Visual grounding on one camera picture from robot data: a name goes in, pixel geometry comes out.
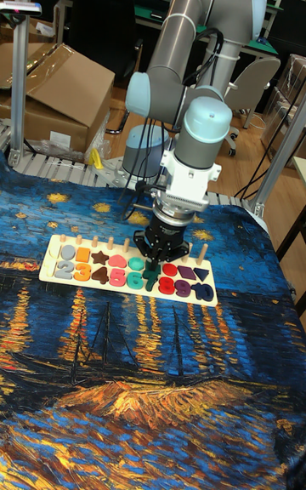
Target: red circle block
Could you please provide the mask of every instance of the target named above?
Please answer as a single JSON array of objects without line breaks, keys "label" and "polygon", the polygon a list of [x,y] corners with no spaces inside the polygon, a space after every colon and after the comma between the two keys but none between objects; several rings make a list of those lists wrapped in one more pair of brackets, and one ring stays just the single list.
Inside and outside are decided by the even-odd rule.
[{"label": "red circle block", "polygon": [[173,263],[165,263],[165,265],[162,266],[162,270],[165,275],[175,276],[178,272],[178,267],[173,265]]}]

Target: metal frame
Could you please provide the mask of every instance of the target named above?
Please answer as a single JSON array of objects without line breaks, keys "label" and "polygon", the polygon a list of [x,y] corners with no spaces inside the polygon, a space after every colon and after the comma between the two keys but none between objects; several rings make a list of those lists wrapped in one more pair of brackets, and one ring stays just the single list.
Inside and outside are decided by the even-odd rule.
[{"label": "metal frame", "polygon": [[292,120],[290,128],[286,132],[280,148],[275,153],[275,157],[269,166],[269,170],[265,175],[263,182],[258,190],[257,195],[250,201],[250,210],[255,215],[263,217],[264,204],[271,193],[275,182],[285,167],[292,150],[298,142],[298,139],[306,125],[306,95],[304,95],[300,106]]},{"label": "metal frame", "polygon": [[[31,0],[16,0],[28,3]],[[26,62],[29,41],[29,16],[14,29],[13,85],[11,108],[11,141],[8,165],[18,164],[23,156],[25,106],[26,106]]]}]

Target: pink number 5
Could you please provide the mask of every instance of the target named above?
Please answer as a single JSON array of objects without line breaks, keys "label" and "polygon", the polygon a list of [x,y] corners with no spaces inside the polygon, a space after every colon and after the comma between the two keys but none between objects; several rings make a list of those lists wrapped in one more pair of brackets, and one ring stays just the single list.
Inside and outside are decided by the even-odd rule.
[{"label": "pink number 5", "polygon": [[112,269],[110,274],[110,285],[121,288],[126,282],[124,269]]}]

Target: teal circle block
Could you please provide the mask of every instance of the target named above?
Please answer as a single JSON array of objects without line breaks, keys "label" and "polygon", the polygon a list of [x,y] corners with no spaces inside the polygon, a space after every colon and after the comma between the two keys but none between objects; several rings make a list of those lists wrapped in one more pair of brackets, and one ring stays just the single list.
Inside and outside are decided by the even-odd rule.
[{"label": "teal circle block", "polygon": [[145,263],[140,258],[131,258],[128,261],[128,266],[133,269],[133,271],[141,271],[145,267]]}]

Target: pink oval block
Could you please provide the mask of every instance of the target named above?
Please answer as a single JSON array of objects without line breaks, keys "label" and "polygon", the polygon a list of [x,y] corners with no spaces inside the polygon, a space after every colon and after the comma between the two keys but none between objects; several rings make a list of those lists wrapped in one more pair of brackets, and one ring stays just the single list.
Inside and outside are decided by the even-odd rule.
[{"label": "pink oval block", "polygon": [[124,269],[127,266],[127,260],[120,254],[115,254],[109,258],[108,264],[110,267],[120,267],[121,269]]}]

